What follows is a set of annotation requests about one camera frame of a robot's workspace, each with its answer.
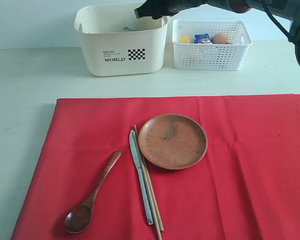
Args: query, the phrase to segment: white table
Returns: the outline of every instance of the white table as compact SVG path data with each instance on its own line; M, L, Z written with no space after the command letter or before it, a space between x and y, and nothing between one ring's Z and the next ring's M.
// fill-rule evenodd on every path
M95 77L79 48L0 50L0 240L11 237L58 98L300 94L287 41L250 47L239 71L178 70L173 48L151 74Z

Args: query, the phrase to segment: wooden spoon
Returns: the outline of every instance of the wooden spoon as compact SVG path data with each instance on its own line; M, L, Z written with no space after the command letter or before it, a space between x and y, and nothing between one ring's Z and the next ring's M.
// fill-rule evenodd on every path
M97 192L106 178L107 174L110 172L111 168L116 164L118 159L121 156L121 151L115 151L108 164L106 165L99 182L97 183L96 187L92 191L92 193L79 205L77 205L65 218L64 227L65 230L71 234L78 234L86 229L89 225L92 214L93 208L95 204L95 199L97 196Z

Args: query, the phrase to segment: blue package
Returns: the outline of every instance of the blue package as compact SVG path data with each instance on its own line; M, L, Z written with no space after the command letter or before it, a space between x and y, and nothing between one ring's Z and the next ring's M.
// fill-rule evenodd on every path
M212 44L208 33L194 35L195 44Z

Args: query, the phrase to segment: knife handle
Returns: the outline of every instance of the knife handle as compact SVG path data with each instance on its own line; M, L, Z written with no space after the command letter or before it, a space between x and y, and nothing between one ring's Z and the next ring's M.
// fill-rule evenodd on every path
M138 172L138 176L139 176L139 182L140 182L140 187L141 187L141 193L142 193L146 218L147 218L148 224L153 225L154 224L154 219L152 217L152 212L151 212L151 209L150 209L148 195L147 195L147 192L146 192L144 176L142 174L141 168L137 168L137 172Z

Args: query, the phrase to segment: black cable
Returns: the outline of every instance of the black cable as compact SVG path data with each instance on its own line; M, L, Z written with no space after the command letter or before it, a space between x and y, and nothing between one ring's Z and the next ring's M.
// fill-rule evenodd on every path
M299 45L299 43L297 42L296 38L293 37L281 24L280 22L278 22L277 19L275 19L275 17L272 15L272 13L270 12L268 5L266 4L265 0L260 0L263 10L265 11L265 13L268 15L268 17L271 19L271 21L281 30L281 32L288 38L288 40L290 42L292 42L294 45Z

